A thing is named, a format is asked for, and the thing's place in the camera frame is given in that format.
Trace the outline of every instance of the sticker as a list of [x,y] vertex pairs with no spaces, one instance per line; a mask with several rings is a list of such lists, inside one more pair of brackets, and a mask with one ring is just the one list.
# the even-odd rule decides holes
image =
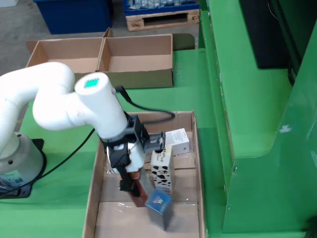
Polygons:
[[19,186],[23,183],[23,179],[18,170],[14,170],[5,174],[0,174],[0,181],[4,185]]

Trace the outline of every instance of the cow print box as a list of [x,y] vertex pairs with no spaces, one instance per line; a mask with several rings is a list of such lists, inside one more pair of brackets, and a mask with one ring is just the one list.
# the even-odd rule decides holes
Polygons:
[[168,194],[173,194],[175,177],[171,145],[166,145],[161,153],[153,151],[151,172],[155,187]]

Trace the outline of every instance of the concrete floor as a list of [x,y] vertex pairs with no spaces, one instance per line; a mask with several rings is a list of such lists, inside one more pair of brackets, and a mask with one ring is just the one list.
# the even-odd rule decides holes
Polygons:
[[[190,33],[198,42],[198,25],[170,27],[155,30],[129,32],[121,2],[114,2],[112,28],[114,36],[142,36],[167,33]],[[33,0],[20,0],[14,7],[0,8],[0,75],[24,68],[30,53],[28,40],[101,37],[103,32],[51,35]]]

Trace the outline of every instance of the small white box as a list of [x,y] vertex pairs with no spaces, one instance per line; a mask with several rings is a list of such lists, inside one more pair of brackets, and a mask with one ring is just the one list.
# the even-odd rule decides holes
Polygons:
[[175,179],[172,146],[166,145],[161,153],[153,151],[151,157],[151,171],[155,187],[168,194],[173,194]]
[[165,132],[165,146],[172,146],[172,155],[188,153],[190,143],[184,128]]

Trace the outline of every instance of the black cable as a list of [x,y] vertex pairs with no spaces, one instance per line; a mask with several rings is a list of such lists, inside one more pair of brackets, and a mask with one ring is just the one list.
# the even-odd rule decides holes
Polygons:
[[140,109],[143,109],[143,110],[147,110],[147,111],[151,111],[151,112],[161,112],[161,113],[166,113],[166,114],[169,114],[170,117],[168,118],[163,118],[163,119],[159,119],[159,120],[151,120],[151,121],[143,121],[142,123],[143,124],[156,124],[156,123],[162,123],[162,122],[166,122],[166,121],[169,121],[169,120],[173,120],[174,117],[175,117],[175,113],[172,113],[172,112],[168,112],[168,111],[164,111],[164,110],[159,110],[159,109],[152,109],[152,108],[146,108],[146,107],[142,107],[140,105],[137,105],[135,104],[131,98],[129,97],[127,91],[125,90],[125,88],[123,86],[117,86],[115,87],[115,90],[116,92],[120,93],[123,98],[128,102],[130,103],[131,105],[137,107],[137,108],[140,108]]
[[48,171],[47,173],[43,174],[42,176],[40,176],[38,179],[35,179],[35,180],[32,180],[30,182],[27,182],[26,184],[22,185],[22,186],[19,186],[19,187],[16,187],[12,190],[9,190],[5,193],[0,193],[0,198],[4,197],[5,195],[7,195],[8,193],[11,193],[11,192],[14,192],[14,191],[17,191],[21,188],[23,188],[24,186],[27,186],[27,185],[30,185],[30,184],[33,184],[35,183],[36,181],[46,177],[47,175],[49,175],[51,172],[53,172],[54,170],[56,170],[58,167],[60,167],[61,165],[63,165],[65,162],[67,162],[74,154],[76,154],[76,152],[78,150],[80,150],[81,147],[83,147],[84,144],[86,144],[86,142],[88,141],[88,139],[91,137],[91,135],[94,133],[95,129],[92,129],[92,131],[88,134],[88,136],[86,137],[86,139],[69,155],[67,156],[66,159],[64,159],[62,162],[60,162],[58,165],[56,165],[54,168],[52,168],[50,171]]
[[289,80],[290,84],[292,86],[294,86],[295,79],[294,79],[294,77],[292,75],[292,64],[291,64],[291,61],[288,62],[287,75],[288,75],[288,80]]

